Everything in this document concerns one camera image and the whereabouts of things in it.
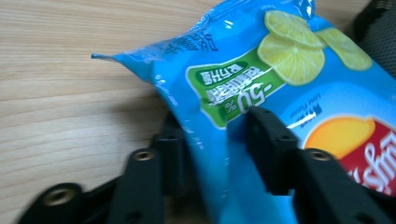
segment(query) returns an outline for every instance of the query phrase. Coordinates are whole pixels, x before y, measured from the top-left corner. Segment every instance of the chip bag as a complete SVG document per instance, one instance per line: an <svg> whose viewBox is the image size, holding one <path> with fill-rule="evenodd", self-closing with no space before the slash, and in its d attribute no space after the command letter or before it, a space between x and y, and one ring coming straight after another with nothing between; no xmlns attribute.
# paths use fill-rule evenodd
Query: chip bag
<svg viewBox="0 0 396 224"><path fill-rule="evenodd" d="M312 0L227 0L186 34L114 56L151 83L188 139L213 223L295 223L247 153L244 114L265 107L330 151L353 180L396 195L396 82L314 14Z"/></svg>

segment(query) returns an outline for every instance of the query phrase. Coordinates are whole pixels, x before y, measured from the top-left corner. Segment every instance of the wood grain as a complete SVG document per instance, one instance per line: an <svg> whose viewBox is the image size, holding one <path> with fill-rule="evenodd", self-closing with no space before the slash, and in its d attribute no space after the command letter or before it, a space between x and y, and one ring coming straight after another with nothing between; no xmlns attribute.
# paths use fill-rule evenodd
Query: wood grain
<svg viewBox="0 0 396 224"><path fill-rule="evenodd" d="M92 52L134 49L189 29L216 0L0 0L0 222L41 190L118 175L165 114L154 89ZM368 0L318 0L345 28Z"/></svg>

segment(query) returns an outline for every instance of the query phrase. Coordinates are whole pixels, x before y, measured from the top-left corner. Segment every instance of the black mesh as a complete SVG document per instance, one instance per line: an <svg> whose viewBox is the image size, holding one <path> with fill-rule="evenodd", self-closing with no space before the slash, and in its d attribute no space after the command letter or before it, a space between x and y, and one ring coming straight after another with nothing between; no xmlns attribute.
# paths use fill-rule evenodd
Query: black mesh
<svg viewBox="0 0 396 224"><path fill-rule="evenodd" d="M372 1L354 30L358 45L396 78L396 0Z"/></svg>

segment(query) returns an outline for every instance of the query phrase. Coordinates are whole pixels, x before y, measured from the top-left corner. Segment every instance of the screw hole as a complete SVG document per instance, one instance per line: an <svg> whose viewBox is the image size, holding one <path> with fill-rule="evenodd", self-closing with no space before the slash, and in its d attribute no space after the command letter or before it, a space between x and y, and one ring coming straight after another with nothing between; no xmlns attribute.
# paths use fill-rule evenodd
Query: screw hole
<svg viewBox="0 0 396 224"><path fill-rule="evenodd" d="M140 221L140 219L142 219L142 217L143 217L143 215L139 211L132 211L127 214L125 220L126 220L126 222L128 222L130 224L135 224L135 223L138 223Z"/></svg>
<svg viewBox="0 0 396 224"><path fill-rule="evenodd" d="M355 218L363 224L375 224L375 220L372 217L362 212L355 214Z"/></svg>
<svg viewBox="0 0 396 224"><path fill-rule="evenodd" d="M141 151L136 154L134 154L134 159L136 161L149 161L154 157L154 153L149 152L149 151Z"/></svg>
<svg viewBox="0 0 396 224"><path fill-rule="evenodd" d="M312 150L312 151L310 151L310 155L311 155L312 159L317 160L317 161L329 161L331 158L328 154L326 154L325 152L322 152L322 151Z"/></svg>
<svg viewBox="0 0 396 224"><path fill-rule="evenodd" d="M61 205L70 202L76 196L73 189L56 189L43 199L43 204L46 206Z"/></svg>

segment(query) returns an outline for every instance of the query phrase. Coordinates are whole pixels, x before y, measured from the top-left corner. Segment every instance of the green label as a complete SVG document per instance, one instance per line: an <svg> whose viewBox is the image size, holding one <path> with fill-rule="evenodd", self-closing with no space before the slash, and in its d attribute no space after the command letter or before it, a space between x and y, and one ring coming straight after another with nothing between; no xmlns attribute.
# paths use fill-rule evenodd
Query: green label
<svg viewBox="0 0 396 224"><path fill-rule="evenodd" d="M213 123L224 128L228 121L261 105L284 81L253 49L227 63L192 66L187 80L201 99L201 108Z"/></svg>

